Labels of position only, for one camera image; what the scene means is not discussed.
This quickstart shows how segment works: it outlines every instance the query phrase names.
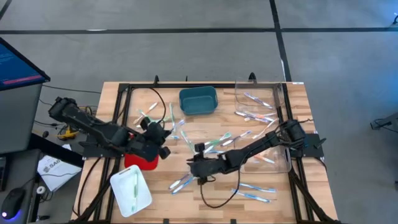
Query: wooden tabletop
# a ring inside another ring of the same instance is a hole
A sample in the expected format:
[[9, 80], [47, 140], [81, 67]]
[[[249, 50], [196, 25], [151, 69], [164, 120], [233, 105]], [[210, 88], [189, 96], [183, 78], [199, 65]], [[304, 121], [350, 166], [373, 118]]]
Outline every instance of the wooden tabletop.
[[[111, 121], [112, 119], [118, 85], [119, 82], [104, 83], [96, 114], [103, 121]], [[287, 88], [294, 118], [299, 121], [312, 118], [304, 85], [302, 83], [287, 83]], [[186, 125], [184, 125], [183, 130], [193, 143], [218, 139], [228, 131], [233, 136], [242, 134], [247, 130], [257, 134], [265, 127], [264, 123], [244, 121], [242, 117], [234, 114], [234, 88], [217, 88], [218, 107], [216, 111], [213, 114], [202, 116], [184, 116], [179, 107], [178, 98], [181, 88], [157, 88], [156, 90], [162, 95], [166, 103], [166, 115], [170, 114], [169, 103], [171, 102], [174, 106], [173, 112], [176, 120], [185, 119]], [[163, 114], [164, 108], [159, 97], [149, 89], [134, 90], [127, 125], [133, 127], [133, 121], [139, 116], [137, 109], [146, 110], [156, 101], [159, 102], [158, 106], [149, 114], [152, 118], [160, 118]], [[313, 122], [303, 123], [302, 126], [307, 133], [315, 131]], [[171, 123], [166, 123], [166, 128], [170, 127]], [[242, 139], [236, 142], [235, 147], [240, 148], [253, 141], [252, 139]], [[168, 187], [187, 173], [186, 159], [192, 157], [192, 152], [184, 140], [168, 139], [165, 145], [170, 148], [172, 154], [166, 160], [159, 161], [155, 170], [143, 172], [152, 194], [152, 204], [137, 214], [124, 218], [115, 201], [111, 223], [162, 223], [164, 218], [170, 219], [170, 223], [229, 223], [231, 219], [237, 219], [238, 223], [295, 223], [289, 179], [286, 173], [241, 174], [241, 182], [258, 187], [273, 187], [277, 189], [277, 192], [273, 194], [244, 187], [240, 188], [244, 193], [273, 200], [268, 204], [236, 195], [224, 207], [212, 209], [203, 203], [200, 188], [196, 183], [191, 183], [177, 195], [171, 195]], [[233, 148], [234, 146], [232, 145], [226, 149], [219, 147], [217, 150], [224, 151]], [[78, 192], [80, 192], [88, 170], [95, 160], [88, 159], [85, 162]], [[81, 200], [82, 210], [90, 204], [98, 192], [103, 161], [104, 159], [99, 161], [87, 181]], [[310, 193], [327, 215], [337, 219], [325, 168], [315, 159], [304, 158], [303, 163]], [[122, 161], [120, 170], [124, 168], [124, 161]], [[203, 194], [206, 201], [212, 205], [223, 203], [231, 195], [231, 188], [236, 188], [237, 176], [237, 172], [228, 175], [215, 175], [215, 182], [207, 183], [203, 186]], [[109, 191], [103, 200], [101, 218], [105, 218], [108, 194]], [[75, 209], [77, 208], [77, 199], [78, 195], [76, 196]], [[299, 199], [302, 216], [305, 219], [307, 216], [301, 194], [299, 194]]]

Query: teal plastic bin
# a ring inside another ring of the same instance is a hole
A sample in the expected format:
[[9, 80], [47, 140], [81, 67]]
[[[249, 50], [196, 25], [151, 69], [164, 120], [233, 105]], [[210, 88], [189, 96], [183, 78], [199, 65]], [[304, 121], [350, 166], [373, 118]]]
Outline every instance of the teal plastic bin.
[[217, 105], [217, 92], [212, 86], [180, 91], [180, 108], [185, 115], [211, 114]]

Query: white tray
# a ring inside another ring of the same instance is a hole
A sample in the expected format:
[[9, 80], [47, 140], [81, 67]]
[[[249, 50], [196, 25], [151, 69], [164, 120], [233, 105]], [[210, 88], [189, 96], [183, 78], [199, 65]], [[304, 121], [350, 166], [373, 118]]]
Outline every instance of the white tray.
[[[138, 196], [136, 209], [132, 210], [135, 172], [138, 173]], [[123, 217], [130, 217], [152, 203], [152, 196], [150, 195], [147, 183], [145, 182], [141, 170], [136, 165], [114, 174], [111, 177], [111, 186]]]

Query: computer mouse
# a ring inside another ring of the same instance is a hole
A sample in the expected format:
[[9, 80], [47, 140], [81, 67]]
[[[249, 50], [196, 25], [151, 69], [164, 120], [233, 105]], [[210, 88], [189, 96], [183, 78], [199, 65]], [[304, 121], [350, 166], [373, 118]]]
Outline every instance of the computer mouse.
[[7, 197], [4, 199], [1, 205], [1, 216], [5, 220], [14, 218], [19, 209], [25, 196], [25, 190], [23, 188], [12, 189]]

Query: computer monitor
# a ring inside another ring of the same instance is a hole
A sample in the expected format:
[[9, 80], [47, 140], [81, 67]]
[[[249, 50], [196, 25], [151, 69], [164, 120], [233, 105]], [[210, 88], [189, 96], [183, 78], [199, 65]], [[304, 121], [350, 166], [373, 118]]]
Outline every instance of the computer monitor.
[[0, 37], [0, 91], [49, 81], [50, 77]]

